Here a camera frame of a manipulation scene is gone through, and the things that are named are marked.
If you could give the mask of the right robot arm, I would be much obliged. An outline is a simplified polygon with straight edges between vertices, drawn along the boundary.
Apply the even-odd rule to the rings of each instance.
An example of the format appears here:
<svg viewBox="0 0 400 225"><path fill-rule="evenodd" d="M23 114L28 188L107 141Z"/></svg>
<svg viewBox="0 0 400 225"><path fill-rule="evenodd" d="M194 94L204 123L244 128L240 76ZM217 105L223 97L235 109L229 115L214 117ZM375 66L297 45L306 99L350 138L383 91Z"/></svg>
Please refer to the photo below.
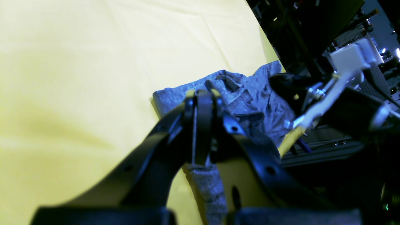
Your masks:
<svg viewBox="0 0 400 225"><path fill-rule="evenodd" d="M363 0L264 0L254 12L288 74L271 77L273 89L293 108L291 130L323 122L354 133L399 133L399 114L385 86L382 57L365 29L347 42L336 39L374 14Z"/></svg>

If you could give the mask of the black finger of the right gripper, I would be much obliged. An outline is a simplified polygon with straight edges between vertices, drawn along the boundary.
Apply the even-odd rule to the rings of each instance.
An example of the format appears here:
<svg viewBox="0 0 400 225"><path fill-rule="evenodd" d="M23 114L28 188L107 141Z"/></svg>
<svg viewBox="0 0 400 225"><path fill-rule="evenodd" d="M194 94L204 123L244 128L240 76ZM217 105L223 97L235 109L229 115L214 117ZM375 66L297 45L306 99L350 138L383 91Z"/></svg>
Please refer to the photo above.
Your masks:
<svg viewBox="0 0 400 225"><path fill-rule="evenodd" d="M269 84L272 90L287 102L294 114L303 114L306 93L316 84L316 79L291 73L277 73L269 77Z"/></svg>

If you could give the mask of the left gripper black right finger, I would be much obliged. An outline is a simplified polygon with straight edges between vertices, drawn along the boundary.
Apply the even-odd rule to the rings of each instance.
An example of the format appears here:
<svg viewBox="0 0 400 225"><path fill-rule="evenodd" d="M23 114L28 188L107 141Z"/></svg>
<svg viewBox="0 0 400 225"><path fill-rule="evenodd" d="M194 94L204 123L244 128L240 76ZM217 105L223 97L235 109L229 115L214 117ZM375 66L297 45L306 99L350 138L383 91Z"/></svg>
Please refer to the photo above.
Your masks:
<svg viewBox="0 0 400 225"><path fill-rule="evenodd" d="M210 150L224 185L224 225L363 223L359 210L337 209L287 174L275 145L255 144L214 89L196 92L196 132L196 162L204 162Z"/></svg>

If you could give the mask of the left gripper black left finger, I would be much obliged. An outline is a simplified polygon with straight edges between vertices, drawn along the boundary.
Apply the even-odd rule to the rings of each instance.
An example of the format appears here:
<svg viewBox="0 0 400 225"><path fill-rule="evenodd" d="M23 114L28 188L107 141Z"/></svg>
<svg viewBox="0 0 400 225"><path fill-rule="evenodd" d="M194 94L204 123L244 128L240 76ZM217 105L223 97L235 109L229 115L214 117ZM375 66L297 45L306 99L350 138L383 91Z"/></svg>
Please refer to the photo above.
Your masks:
<svg viewBox="0 0 400 225"><path fill-rule="evenodd" d="M195 91L94 187L59 206L40 207L32 225L175 225L166 208L172 181L193 160Z"/></svg>

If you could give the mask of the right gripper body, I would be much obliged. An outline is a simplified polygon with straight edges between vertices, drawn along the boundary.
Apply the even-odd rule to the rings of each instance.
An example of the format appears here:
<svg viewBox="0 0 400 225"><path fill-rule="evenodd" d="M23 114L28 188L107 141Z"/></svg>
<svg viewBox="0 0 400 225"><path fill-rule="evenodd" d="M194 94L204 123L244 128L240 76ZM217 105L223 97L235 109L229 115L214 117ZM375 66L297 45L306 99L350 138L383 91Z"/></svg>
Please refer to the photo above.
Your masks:
<svg viewBox="0 0 400 225"><path fill-rule="evenodd" d="M399 126L399 115L384 101L359 91L363 74L334 73L320 79L293 76L295 111L293 129L311 129L319 122L343 132L385 132Z"/></svg>

